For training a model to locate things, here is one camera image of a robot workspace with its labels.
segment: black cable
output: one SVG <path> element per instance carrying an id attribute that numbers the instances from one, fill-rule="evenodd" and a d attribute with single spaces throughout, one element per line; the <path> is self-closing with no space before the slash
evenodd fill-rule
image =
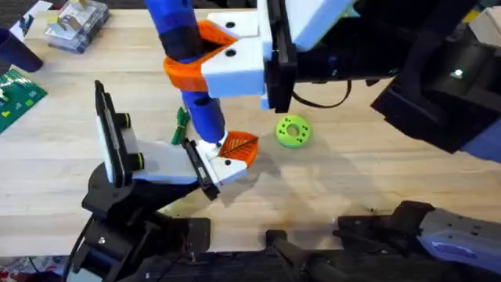
<path id="1" fill-rule="evenodd" d="M 158 277 L 157 282 L 160 282 L 160 280 L 162 280 L 164 278 L 164 276 L 172 269 L 172 266 L 174 266 L 174 264 L 176 264 L 176 262 L 178 262 L 178 260 L 180 258 L 181 258 L 181 255 L 171 261 L 171 264 L 168 267 L 166 267 L 164 272 L 162 273 L 162 275 L 160 275 L 160 277 Z"/>
<path id="2" fill-rule="evenodd" d="M 34 271 L 36 271 L 37 273 L 40 273 L 40 270 L 38 270 L 37 266 L 34 265 L 33 259 L 31 257 L 28 257 L 28 261 L 30 262 L 30 264 L 33 267 Z"/>
<path id="3" fill-rule="evenodd" d="M 77 241 L 75 242 L 75 245 L 73 245 L 73 248 L 71 249 L 71 253 L 68 256 L 66 263 L 64 264 L 63 276 L 61 277 L 62 282 L 66 282 L 66 280 L 68 279 L 68 273 L 70 273 L 71 261 L 73 260 L 73 257 L 75 256 L 75 253 L 77 252 L 78 247 L 80 247 L 81 241 L 84 239 L 85 231 L 87 231 L 87 229 L 91 225 L 92 221 L 93 221 L 93 218 L 91 215 L 91 217 L 88 218 L 87 223 L 85 223 L 84 229 L 80 232 L 80 235 L 78 235 L 78 238 L 77 238 Z"/>
<path id="4" fill-rule="evenodd" d="M 319 109 L 332 109 L 334 107 L 340 106 L 350 96 L 350 93 L 351 93 L 351 80 L 347 81 L 347 83 L 348 84 L 347 84 L 347 88 L 346 88 L 346 94 L 344 94 L 344 98 L 340 102 L 335 103 L 334 105 L 320 105 L 320 104 L 317 104 L 317 103 L 313 103 L 311 101 L 308 101 L 306 99 L 301 98 L 294 91 L 292 92 L 292 96 L 296 99 L 296 101 L 298 101 L 299 103 L 302 103 L 303 105 L 306 105 L 306 106 L 315 107 L 315 108 L 319 108 Z"/>

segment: black bracket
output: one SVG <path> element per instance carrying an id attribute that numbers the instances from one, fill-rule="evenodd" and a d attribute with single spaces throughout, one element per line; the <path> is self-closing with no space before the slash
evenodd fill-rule
<path id="1" fill-rule="evenodd" d="M 289 20 L 284 0 L 268 0 L 272 29 L 273 54 L 265 66 L 268 102 L 276 113 L 289 111 L 297 77 L 297 50 L 290 37 Z"/>

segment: screw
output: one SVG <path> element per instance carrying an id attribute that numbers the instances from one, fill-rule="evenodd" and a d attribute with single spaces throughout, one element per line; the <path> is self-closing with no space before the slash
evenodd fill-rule
<path id="1" fill-rule="evenodd" d="M 229 50 L 226 50 L 226 56 L 235 56 L 236 55 L 236 51 L 235 49 L 229 49 Z"/>

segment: white plastic mount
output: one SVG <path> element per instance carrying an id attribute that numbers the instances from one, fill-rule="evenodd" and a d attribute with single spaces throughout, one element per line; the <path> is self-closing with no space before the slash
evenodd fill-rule
<path id="1" fill-rule="evenodd" d="M 308 51 L 341 18 L 354 0 L 285 0 L 292 42 Z M 237 42 L 202 64 L 202 75 L 213 98 L 265 94 L 265 62 L 272 58 L 268 0 L 258 0 L 257 11 L 211 13 L 208 19 Z"/>
<path id="2" fill-rule="evenodd" d="M 103 127 L 97 118 L 99 145 L 106 168 L 108 181 L 112 183 L 113 167 L 106 147 Z M 145 142 L 137 140 L 134 129 L 121 130 L 128 154 L 142 153 L 144 169 L 133 173 L 133 179 L 146 180 L 152 183 L 190 184 L 196 182 L 196 173 L 188 154 L 181 146 L 164 142 Z M 196 150 L 213 184 L 222 186 L 247 174 L 247 164 L 244 161 L 218 157 L 219 148 L 215 144 L 199 141 Z"/>

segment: wire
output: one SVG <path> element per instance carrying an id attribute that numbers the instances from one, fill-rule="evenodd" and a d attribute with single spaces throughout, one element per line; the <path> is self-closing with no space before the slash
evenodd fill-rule
<path id="1" fill-rule="evenodd" d="M 311 101 L 308 101 L 306 99 L 301 98 L 294 91 L 292 92 L 292 96 L 296 99 L 296 101 L 298 101 L 299 103 L 302 103 L 303 105 L 306 105 L 306 106 L 315 107 L 315 108 L 319 108 L 319 109 L 332 109 L 334 107 L 340 106 L 350 96 L 350 93 L 351 93 L 351 80 L 347 81 L 347 83 L 348 84 L 347 84 L 347 88 L 346 88 L 346 94 L 344 94 L 344 98 L 340 102 L 335 103 L 334 105 L 320 105 L 320 104 L 317 104 L 317 103 L 313 103 Z"/>
<path id="2" fill-rule="evenodd" d="M 172 136 L 172 145 L 179 145 L 181 144 L 181 141 L 185 138 L 186 136 L 186 126 L 188 125 L 189 121 L 189 113 L 187 111 L 184 111 L 182 107 L 179 107 L 178 113 L 176 115 L 177 118 L 177 128 L 175 130 L 174 136 Z"/>
<path id="3" fill-rule="evenodd" d="M 30 262 L 30 264 L 33 267 L 34 271 L 36 271 L 37 273 L 40 273 L 40 270 L 38 270 L 37 266 L 34 265 L 32 257 L 28 257 L 28 261 Z"/>
<path id="4" fill-rule="evenodd" d="M 172 269 L 172 266 L 174 266 L 174 264 L 176 264 L 179 259 L 181 259 L 181 255 L 171 261 L 171 264 L 166 267 L 162 275 L 158 277 L 157 282 L 160 282 L 160 280 L 164 279 L 164 276 Z"/>
<path id="5" fill-rule="evenodd" d="M 61 277 L 62 282 L 67 281 L 68 273 L 70 272 L 71 261 L 73 260 L 73 257 L 75 256 L 75 253 L 77 252 L 78 247 L 80 247 L 81 241 L 84 239 L 85 231 L 87 231 L 88 227 L 91 225 L 93 220 L 94 220 L 94 218 L 91 215 L 91 217 L 88 218 L 87 223 L 85 223 L 84 229 L 80 232 L 80 235 L 78 235 L 77 241 L 75 242 L 75 245 L 73 245 L 73 248 L 71 249 L 71 253 L 68 256 L 66 263 L 64 264 L 63 276 Z"/>

